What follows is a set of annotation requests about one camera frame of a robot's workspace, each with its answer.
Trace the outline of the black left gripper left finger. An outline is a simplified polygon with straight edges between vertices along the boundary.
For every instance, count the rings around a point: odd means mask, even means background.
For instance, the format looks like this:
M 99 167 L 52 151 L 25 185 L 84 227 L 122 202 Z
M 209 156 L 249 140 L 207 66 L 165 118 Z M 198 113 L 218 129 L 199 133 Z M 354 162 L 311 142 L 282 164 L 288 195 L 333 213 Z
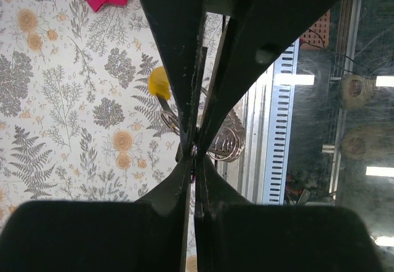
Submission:
M 191 164 L 134 202 L 20 205 L 1 233 L 1 270 L 183 271 Z

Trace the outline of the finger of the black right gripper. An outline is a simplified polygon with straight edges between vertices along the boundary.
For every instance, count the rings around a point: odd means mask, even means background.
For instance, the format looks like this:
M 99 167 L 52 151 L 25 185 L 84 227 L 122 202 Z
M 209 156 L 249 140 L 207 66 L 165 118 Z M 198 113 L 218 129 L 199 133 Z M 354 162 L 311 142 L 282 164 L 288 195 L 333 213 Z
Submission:
M 207 0 L 140 0 L 177 105 L 185 156 L 196 135 Z
M 199 130 L 198 158 L 222 121 L 259 76 L 340 0 L 209 0 L 230 16 L 220 39 Z

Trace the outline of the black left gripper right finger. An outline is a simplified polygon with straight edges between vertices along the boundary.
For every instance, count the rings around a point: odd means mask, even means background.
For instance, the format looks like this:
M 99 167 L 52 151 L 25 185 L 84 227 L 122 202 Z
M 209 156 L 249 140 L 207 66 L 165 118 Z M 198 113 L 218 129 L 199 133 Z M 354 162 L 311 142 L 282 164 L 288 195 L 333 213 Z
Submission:
M 376 247 L 353 211 L 333 206 L 249 202 L 208 157 L 195 173 L 199 271 L 382 271 Z

